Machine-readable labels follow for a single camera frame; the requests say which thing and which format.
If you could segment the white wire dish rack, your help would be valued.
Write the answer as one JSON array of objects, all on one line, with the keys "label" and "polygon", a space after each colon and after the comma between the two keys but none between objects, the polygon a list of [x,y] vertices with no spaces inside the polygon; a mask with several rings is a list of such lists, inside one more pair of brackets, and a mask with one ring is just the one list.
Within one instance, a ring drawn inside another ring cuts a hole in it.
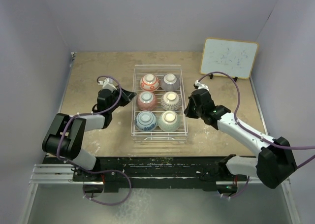
[{"label": "white wire dish rack", "polygon": [[[181,99],[181,107],[174,111],[178,114],[180,119],[180,127],[175,132],[164,132],[162,131],[159,126],[151,131],[151,132],[141,132],[139,131],[134,123],[134,120],[139,112],[136,100],[138,95],[145,91],[140,88],[140,80],[146,74],[154,74],[159,79],[159,88],[152,92],[156,95],[157,98],[157,105],[153,112],[159,119],[160,115],[165,112],[161,106],[160,100],[161,97],[167,92],[163,90],[160,86],[160,82],[164,75],[172,73],[175,74],[180,79],[180,88],[175,92],[180,96]],[[133,73],[133,91],[137,93],[137,96],[132,104],[132,124],[131,124],[131,136],[135,142],[178,142],[184,143],[188,137],[188,125],[184,116],[184,109],[186,106],[185,101],[185,93],[184,93],[184,83],[183,83],[183,76],[182,76],[182,69],[181,66],[178,64],[143,64],[143,65],[136,65]]]}]

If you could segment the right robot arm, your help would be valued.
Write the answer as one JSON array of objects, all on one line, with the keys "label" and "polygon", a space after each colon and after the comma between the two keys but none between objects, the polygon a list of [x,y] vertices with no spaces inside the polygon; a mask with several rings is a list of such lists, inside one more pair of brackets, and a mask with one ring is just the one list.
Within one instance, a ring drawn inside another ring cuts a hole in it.
[{"label": "right robot arm", "polygon": [[229,155],[219,162],[219,175],[231,180],[235,175],[256,177],[268,188],[275,189],[297,170],[290,143],[283,137],[274,139],[237,120],[223,105],[215,105],[206,89],[197,89],[189,96],[184,110],[188,118],[199,119],[228,134],[253,154],[253,158]]}]

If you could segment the dark purple patterned bowl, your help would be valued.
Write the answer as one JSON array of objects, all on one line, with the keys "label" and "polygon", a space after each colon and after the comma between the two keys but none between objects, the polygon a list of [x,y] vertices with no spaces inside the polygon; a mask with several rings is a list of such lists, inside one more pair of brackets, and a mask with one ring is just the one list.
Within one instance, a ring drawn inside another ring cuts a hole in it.
[{"label": "dark purple patterned bowl", "polygon": [[181,107],[180,96],[176,92],[166,92],[160,100],[161,106],[166,111],[176,111]]}]

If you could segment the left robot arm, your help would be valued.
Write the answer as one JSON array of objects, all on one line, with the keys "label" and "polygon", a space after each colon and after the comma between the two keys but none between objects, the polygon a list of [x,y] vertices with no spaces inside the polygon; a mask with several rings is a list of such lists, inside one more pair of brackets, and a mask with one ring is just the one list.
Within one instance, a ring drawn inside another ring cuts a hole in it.
[{"label": "left robot arm", "polygon": [[58,113],[42,142],[42,150],[64,159],[84,169],[84,175],[91,181],[101,176],[101,168],[96,165],[96,157],[82,148],[85,132],[105,129],[112,121],[112,113],[118,107],[128,105],[137,93],[118,87],[102,89],[98,92],[96,104],[91,114],[70,116]]}]

